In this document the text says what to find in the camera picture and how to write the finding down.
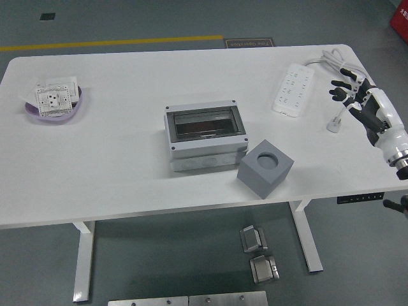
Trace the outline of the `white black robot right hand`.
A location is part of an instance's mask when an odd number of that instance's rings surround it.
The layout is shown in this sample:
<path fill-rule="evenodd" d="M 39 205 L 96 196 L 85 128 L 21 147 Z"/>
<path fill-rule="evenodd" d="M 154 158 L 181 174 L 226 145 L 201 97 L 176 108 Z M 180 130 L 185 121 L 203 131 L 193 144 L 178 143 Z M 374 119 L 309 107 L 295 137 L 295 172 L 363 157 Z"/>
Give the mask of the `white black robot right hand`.
<path fill-rule="evenodd" d="M 339 72 L 350 78 L 348 82 L 333 80 L 330 91 L 332 100 L 343 108 L 327 125 L 327 130 L 337 133 L 341 117 L 349 112 L 363 124 L 370 144 L 381 150 L 390 167 L 402 172 L 407 169 L 407 132 L 404 124 L 385 92 L 362 74 L 340 68 Z"/>

